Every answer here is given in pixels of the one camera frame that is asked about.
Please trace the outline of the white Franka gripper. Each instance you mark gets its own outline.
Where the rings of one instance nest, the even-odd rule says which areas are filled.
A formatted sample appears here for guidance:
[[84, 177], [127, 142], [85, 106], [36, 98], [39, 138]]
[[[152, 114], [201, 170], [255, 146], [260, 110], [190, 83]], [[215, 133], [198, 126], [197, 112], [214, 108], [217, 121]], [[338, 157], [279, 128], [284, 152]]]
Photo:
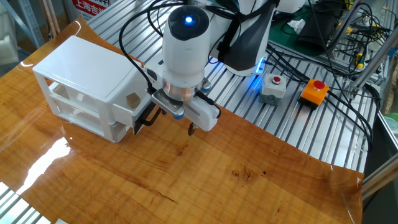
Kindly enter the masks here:
[[173, 95], [171, 92], [173, 86], [164, 79], [167, 67], [159, 57], [148, 61], [144, 66], [144, 71], [155, 88], [151, 94], [151, 100], [162, 108], [163, 115], [169, 113], [175, 119], [184, 117], [189, 119], [192, 122], [188, 127], [189, 136], [192, 136], [198, 128], [204, 131], [211, 131], [214, 128], [220, 111], [216, 106], [197, 96], [200, 92], [198, 88], [188, 89], [187, 93], [177, 88], [176, 95]]

